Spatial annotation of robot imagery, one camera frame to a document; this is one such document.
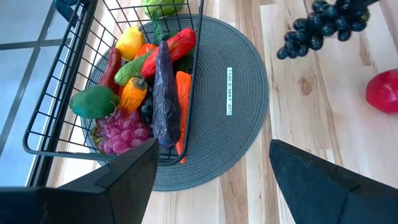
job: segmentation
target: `yellow bell pepper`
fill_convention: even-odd
[[[144,34],[138,27],[129,27],[116,42],[116,48],[120,51],[122,58],[129,62],[134,59],[144,42]]]

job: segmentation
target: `orange bell pepper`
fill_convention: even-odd
[[[129,113],[141,105],[148,91],[144,77],[134,77],[127,82],[120,97],[118,108],[125,108]]]
[[[150,52],[152,49],[155,49],[156,45],[154,44],[144,44],[137,52],[136,56],[134,59],[143,56],[144,54]]]

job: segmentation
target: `bunch of grapes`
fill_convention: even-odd
[[[98,149],[107,154],[122,154],[147,140],[150,129],[139,119],[138,111],[130,114],[118,108],[108,118],[96,120],[96,136],[102,138]]]
[[[351,32],[360,32],[369,19],[367,8],[358,9],[351,0],[339,4],[328,4],[325,0],[316,0],[306,19],[294,21],[293,28],[285,35],[285,46],[279,49],[277,57],[281,60],[289,57],[304,57],[308,50],[320,50],[323,37],[331,37],[338,32],[339,41],[347,41]]]

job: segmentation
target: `basket handle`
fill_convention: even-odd
[[[88,3],[92,0],[81,0],[81,3]],[[72,6],[76,5],[78,0],[53,0],[55,9],[61,14],[63,18],[65,18],[68,22],[71,21],[73,15]],[[76,26],[76,20],[73,21],[72,26]]]

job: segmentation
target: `toy vegetable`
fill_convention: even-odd
[[[120,51],[122,58],[129,62],[134,59],[143,44],[144,34],[138,27],[129,27],[116,42],[116,48]]]
[[[187,127],[188,107],[189,107],[189,94],[191,92],[191,75],[185,72],[177,72],[175,76],[175,84],[177,86],[178,102],[181,107],[180,130],[181,137],[176,143],[178,155],[181,155],[184,149],[185,129]]]
[[[134,77],[123,89],[119,108],[125,108],[129,113],[135,111],[147,94],[148,84],[143,77]]]
[[[182,8],[182,4],[184,2],[185,0],[145,0],[144,5],[146,6],[157,5],[157,6],[151,6],[148,8],[145,7],[144,12],[149,17],[151,17],[151,15],[154,12],[157,12],[160,17],[170,16],[176,14],[176,11],[179,11]]]
[[[154,44],[144,44],[139,51],[137,52],[136,56],[134,57],[134,59],[143,56],[144,54],[150,52],[151,50],[155,49],[156,45]]]
[[[158,47],[156,74],[153,90],[154,116],[152,130],[159,145],[172,147],[180,139],[181,109],[178,103],[172,58],[166,41]]]
[[[148,126],[152,126],[152,117],[154,115],[154,105],[153,105],[153,97],[152,97],[153,89],[151,87],[148,88],[147,95],[144,99],[144,102],[140,108],[141,118],[145,121]]]
[[[118,49],[111,48],[109,51],[108,64],[105,72],[98,81],[98,85],[110,88],[115,94],[118,94],[119,85],[114,82],[114,76],[121,67],[122,56]]]
[[[114,76],[114,82],[119,86],[124,86],[132,78],[141,75],[142,66],[145,60],[151,55],[154,50],[138,57],[131,62],[125,64]]]
[[[171,60],[174,62],[179,58],[185,56],[186,54],[194,48],[196,44],[196,33],[191,28],[185,28],[181,30],[177,35],[173,36],[167,41],[169,46],[169,54]],[[159,47],[157,47],[151,55],[144,62],[142,67],[142,75],[145,79],[152,77],[155,74],[155,60],[159,52]]]

